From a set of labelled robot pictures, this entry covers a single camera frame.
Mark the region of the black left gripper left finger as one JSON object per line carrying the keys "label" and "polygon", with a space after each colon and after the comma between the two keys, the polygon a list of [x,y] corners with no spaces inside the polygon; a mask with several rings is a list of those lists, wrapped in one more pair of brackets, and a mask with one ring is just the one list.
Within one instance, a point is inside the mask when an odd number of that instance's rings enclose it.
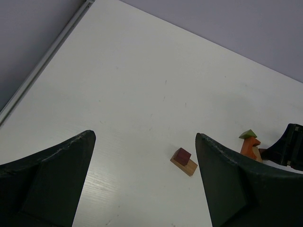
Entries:
{"label": "black left gripper left finger", "polygon": [[0,166],[2,227],[70,227],[96,135],[86,130],[60,144]]}

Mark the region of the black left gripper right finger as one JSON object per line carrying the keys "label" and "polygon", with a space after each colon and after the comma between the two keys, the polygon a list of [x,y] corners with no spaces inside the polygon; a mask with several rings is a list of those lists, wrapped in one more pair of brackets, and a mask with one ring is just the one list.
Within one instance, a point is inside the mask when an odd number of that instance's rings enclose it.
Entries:
{"label": "black left gripper right finger", "polygon": [[205,134],[196,155],[214,227],[300,227],[303,176],[265,165]]}

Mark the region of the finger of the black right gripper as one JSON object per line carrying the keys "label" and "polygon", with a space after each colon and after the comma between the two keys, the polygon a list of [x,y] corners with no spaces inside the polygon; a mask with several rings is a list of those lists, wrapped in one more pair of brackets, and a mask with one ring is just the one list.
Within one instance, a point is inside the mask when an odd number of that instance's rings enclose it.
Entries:
{"label": "finger of the black right gripper", "polygon": [[270,160],[296,170],[303,169],[303,126],[288,124],[281,138],[260,152],[263,160]]}

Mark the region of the tan long rectangular wood block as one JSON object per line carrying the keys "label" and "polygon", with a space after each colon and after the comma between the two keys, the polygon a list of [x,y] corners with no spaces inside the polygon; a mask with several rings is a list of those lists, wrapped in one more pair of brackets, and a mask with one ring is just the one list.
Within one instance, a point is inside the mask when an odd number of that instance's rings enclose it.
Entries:
{"label": "tan long rectangular wood block", "polygon": [[182,170],[186,175],[193,176],[194,172],[196,171],[198,165],[192,161],[191,159],[188,161],[188,163],[183,166],[179,162],[177,162],[173,157],[170,159],[170,161],[177,166],[180,170]]}

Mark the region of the dark red small cube block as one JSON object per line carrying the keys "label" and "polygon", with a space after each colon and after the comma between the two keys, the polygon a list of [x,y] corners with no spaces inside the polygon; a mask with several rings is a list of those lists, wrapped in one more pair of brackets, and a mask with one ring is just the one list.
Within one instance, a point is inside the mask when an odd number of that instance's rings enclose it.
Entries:
{"label": "dark red small cube block", "polygon": [[179,148],[174,154],[174,160],[181,164],[182,166],[186,166],[190,160],[191,154],[183,148]]}

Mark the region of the light tan rectangular wood block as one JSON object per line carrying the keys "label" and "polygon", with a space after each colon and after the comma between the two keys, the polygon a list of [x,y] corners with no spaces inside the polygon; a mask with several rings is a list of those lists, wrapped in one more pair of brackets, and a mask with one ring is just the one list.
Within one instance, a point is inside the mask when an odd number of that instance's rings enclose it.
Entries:
{"label": "light tan rectangular wood block", "polygon": [[262,163],[263,160],[262,160],[262,158],[261,158],[261,154],[260,154],[259,148],[258,148],[258,147],[252,147],[252,152],[253,152],[253,154],[254,154],[255,157],[256,157],[255,159],[256,159],[258,162]]}

